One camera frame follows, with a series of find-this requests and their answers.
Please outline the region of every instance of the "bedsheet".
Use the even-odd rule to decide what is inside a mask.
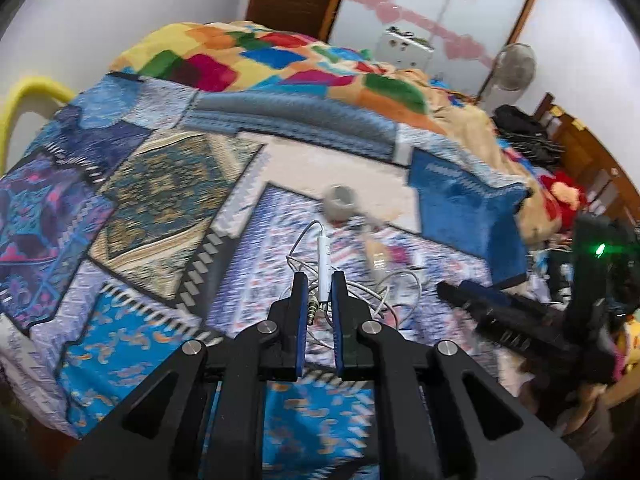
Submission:
[[[438,279],[471,277],[488,285],[484,260],[415,234],[417,194],[406,184],[411,152],[427,150],[495,189],[527,185],[520,174],[497,170],[463,142],[437,133],[427,112],[428,89],[408,75],[391,71],[387,77],[390,69],[382,65],[303,36],[255,25],[220,27],[178,24],[155,33],[181,44],[180,56],[162,50],[156,59],[147,40],[124,53],[114,66],[121,71],[60,110],[0,180],[0,364],[34,416],[72,436],[89,431],[185,339],[212,345],[236,333],[241,324],[225,317],[230,307],[220,303],[221,296],[204,294],[202,284],[211,284],[209,291],[237,290],[229,269],[257,265],[262,257],[246,256],[246,247],[265,234],[269,243],[277,242],[263,224],[267,218],[281,221],[284,205],[274,215],[273,207],[264,206],[268,198],[298,212],[300,223],[318,214],[317,200],[328,186],[347,184],[358,193],[361,213],[388,223],[379,234],[383,240],[428,260]],[[203,57],[195,60],[199,54],[181,57],[193,47],[186,33],[194,28],[206,35]],[[153,63],[140,65],[149,56]],[[224,56],[240,63],[233,65],[234,78],[220,66]],[[265,62],[284,65],[256,65]],[[249,80],[260,74],[286,80],[288,70],[302,82],[279,85],[272,79],[272,88],[245,89],[255,87]],[[364,88],[367,75],[382,79],[369,77]],[[221,88],[220,81],[230,83]],[[359,91],[364,100],[358,100]],[[289,225],[287,236],[298,226]],[[337,235],[336,262],[366,280],[357,237],[350,230]],[[289,240],[281,238],[278,250]],[[260,294],[256,288],[253,300],[234,306],[234,320],[257,319],[262,311],[252,301],[268,307],[276,285],[280,293],[289,279],[284,261],[269,264],[268,275],[242,274],[255,277],[252,285],[271,288]],[[493,349],[470,335],[468,319],[438,303],[429,287],[421,301],[407,337],[450,337],[497,374]],[[319,337],[328,338],[322,330]],[[308,360],[331,364],[318,348],[310,348]],[[82,373],[74,374],[76,368]],[[309,374],[307,381],[326,389],[324,373]],[[272,388],[274,409],[284,401],[277,393],[285,390]],[[304,390],[298,385],[292,392]],[[320,397],[318,402],[327,402]],[[346,402],[355,402],[352,397]],[[364,398],[358,402],[366,404]],[[346,442],[340,431],[349,431],[348,422],[318,430],[324,432],[321,441]],[[339,449],[344,456],[357,452],[353,446]]]

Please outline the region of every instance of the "gray fan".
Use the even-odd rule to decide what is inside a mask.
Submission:
[[[502,90],[523,90],[536,75],[536,57],[529,45],[512,43],[495,58],[492,79]]]

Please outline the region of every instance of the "multicolored comforter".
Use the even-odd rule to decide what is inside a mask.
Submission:
[[[529,187],[523,237],[552,230],[535,203],[537,183],[504,158],[488,126],[466,136],[476,108],[456,107],[457,116],[424,75],[249,23],[169,25],[112,69],[0,180],[0,364],[42,423],[81,437],[182,341],[213,345],[263,317],[291,279],[282,251],[319,214],[314,199],[337,183],[359,190],[364,212],[396,222],[375,236],[424,262],[425,293],[404,335],[452,338],[497,374],[492,349],[434,291],[442,279],[488,285],[487,262],[406,231],[419,231],[402,167],[414,149],[497,194]],[[493,147],[473,144],[482,136]],[[335,231],[333,262],[366,282],[357,233]],[[410,286],[396,285],[398,303],[409,301]],[[316,329],[330,340],[327,327]],[[367,385],[335,388],[318,368],[332,364],[331,353],[318,347],[308,346],[307,360],[301,383],[270,386],[268,406],[306,396],[321,409],[339,396],[350,409],[331,427],[311,412],[287,413],[282,420],[304,419],[312,442],[266,428],[274,478],[278,460],[309,453],[299,475],[328,474],[366,456],[374,433]],[[354,440],[352,418],[364,412]]]

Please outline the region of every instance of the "yellow tube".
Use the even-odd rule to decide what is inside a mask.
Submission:
[[[11,139],[10,128],[14,119],[18,104],[27,94],[44,94],[57,101],[68,103],[76,94],[66,86],[56,83],[53,79],[41,76],[32,76],[21,79],[15,84],[4,103],[4,109],[0,114],[0,175],[6,171],[6,157]]]

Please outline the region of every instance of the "black device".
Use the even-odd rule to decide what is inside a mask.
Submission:
[[[638,308],[639,245],[635,233],[606,217],[579,214],[574,224],[572,297],[564,312],[478,283],[437,285],[440,298],[462,307],[479,334],[527,358],[536,371],[539,418],[553,427],[575,403],[581,383],[611,383],[611,333]]]
[[[298,272],[267,320],[209,349],[184,343],[71,450],[62,478],[195,480],[219,381],[202,477],[261,478],[265,381],[301,374],[307,298]],[[575,453],[454,342],[421,345],[372,320],[343,272],[331,298],[337,374],[374,381],[382,479],[582,476]]]

